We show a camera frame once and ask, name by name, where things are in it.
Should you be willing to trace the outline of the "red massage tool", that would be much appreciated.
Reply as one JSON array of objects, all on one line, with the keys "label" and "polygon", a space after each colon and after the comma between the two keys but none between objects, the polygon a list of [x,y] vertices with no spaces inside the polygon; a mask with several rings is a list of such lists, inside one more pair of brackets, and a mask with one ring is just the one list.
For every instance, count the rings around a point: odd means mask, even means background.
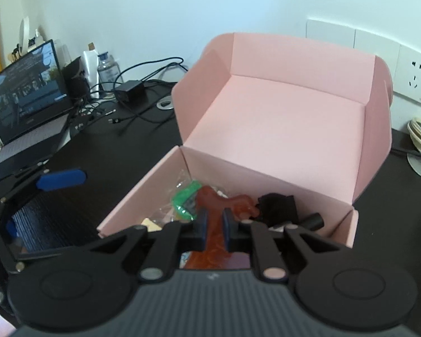
[{"label": "red massage tool", "polygon": [[195,209],[207,213],[207,242],[203,252],[191,252],[185,269],[229,270],[249,268],[249,256],[243,252],[228,252],[223,237],[223,211],[228,208],[237,221],[256,218],[256,202],[248,195],[224,198],[210,186],[201,187],[196,195]]}]

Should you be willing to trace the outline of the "black power adapter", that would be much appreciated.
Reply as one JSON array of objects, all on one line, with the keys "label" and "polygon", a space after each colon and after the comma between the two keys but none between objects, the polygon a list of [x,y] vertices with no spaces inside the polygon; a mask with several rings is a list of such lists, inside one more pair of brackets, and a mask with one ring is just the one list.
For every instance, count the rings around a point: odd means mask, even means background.
[{"label": "black power adapter", "polygon": [[118,101],[128,105],[141,104],[146,99],[146,91],[142,81],[130,80],[115,88]]}]

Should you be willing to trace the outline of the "white wall socket strip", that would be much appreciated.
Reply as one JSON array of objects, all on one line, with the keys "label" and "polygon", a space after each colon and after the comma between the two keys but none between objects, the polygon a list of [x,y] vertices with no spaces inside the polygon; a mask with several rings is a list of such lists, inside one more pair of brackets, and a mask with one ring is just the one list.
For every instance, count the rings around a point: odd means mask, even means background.
[{"label": "white wall socket strip", "polygon": [[380,57],[389,67],[394,92],[421,104],[421,52],[370,31],[312,18],[306,37]]}]

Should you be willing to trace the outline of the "clear small bottle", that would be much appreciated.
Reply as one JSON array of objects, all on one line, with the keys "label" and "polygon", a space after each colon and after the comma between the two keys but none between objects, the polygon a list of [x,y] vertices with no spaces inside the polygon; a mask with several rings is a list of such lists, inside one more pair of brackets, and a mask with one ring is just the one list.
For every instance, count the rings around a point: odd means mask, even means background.
[{"label": "clear small bottle", "polygon": [[104,52],[98,55],[99,57],[99,83],[104,91],[109,91],[114,88],[116,80],[121,82],[119,78],[121,70],[118,63],[114,60],[109,52]]}]

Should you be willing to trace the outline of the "lilac cosmetic tube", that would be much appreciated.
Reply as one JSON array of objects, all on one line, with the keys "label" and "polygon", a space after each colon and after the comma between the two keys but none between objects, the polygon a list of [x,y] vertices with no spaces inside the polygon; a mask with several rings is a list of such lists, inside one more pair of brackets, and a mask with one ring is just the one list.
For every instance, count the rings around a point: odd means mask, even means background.
[{"label": "lilac cosmetic tube", "polygon": [[314,213],[302,220],[299,223],[299,226],[307,229],[308,231],[318,231],[325,226],[325,221],[320,213]]}]

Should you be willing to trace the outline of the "black hair claw clip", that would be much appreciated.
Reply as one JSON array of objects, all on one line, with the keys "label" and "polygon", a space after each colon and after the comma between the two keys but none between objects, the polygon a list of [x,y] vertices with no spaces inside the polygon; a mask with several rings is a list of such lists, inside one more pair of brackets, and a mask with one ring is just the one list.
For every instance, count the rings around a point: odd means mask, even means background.
[{"label": "black hair claw clip", "polygon": [[258,216],[251,219],[267,227],[280,227],[286,223],[297,224],[299,221],[292,195],[271,192],[259,197],[255,207],[258,209]]}]

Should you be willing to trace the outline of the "pink cardboard box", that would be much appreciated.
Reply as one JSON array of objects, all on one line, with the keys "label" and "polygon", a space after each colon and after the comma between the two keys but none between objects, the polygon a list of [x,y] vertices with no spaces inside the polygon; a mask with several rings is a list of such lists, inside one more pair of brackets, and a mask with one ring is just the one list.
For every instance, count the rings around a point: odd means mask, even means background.
[{"label": "pink cardboard box", "polygon": [[228,196],[292,195],[301,218],[351,246],[354,202],[389,154],[392,77],[378,56],[307,38],[225,33],[172,90],[182,145],[98,226],[115,234],[158,213],[188,174]]}]

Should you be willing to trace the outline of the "colourful card package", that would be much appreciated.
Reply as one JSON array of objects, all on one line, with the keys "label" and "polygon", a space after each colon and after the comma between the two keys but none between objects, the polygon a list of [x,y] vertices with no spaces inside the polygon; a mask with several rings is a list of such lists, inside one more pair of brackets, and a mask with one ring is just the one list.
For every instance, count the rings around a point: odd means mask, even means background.
[{"label": "colourful card package", "polygon": [[162,177],[150,179],[144,184],[150,200],[151,213],[141,221],[149,232],[160,231],[173,221],[187,223],[198,216],[198,191],[205,184],[194,179],[186,170],[180,170],[176,180]]}]

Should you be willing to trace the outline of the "laptop screen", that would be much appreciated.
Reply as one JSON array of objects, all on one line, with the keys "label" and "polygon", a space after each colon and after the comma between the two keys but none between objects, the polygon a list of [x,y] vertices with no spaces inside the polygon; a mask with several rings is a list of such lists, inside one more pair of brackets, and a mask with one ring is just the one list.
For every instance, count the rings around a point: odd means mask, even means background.
[{"label": "laptop screen", "polygon": [[56,153],[74,105],[52,40],[0,73],[0,181]]}]

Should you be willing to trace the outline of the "silver desk grommet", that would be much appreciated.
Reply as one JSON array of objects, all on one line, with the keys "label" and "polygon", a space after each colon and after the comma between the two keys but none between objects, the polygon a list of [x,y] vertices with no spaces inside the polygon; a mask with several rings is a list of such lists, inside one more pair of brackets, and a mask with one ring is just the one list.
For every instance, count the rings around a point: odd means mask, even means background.
[{"label": "silver desk grommet", "polygon": [[170,98],[165,97],[156,103],[156,107],[159,110],[172,110],[173,109],[172,100]]}]

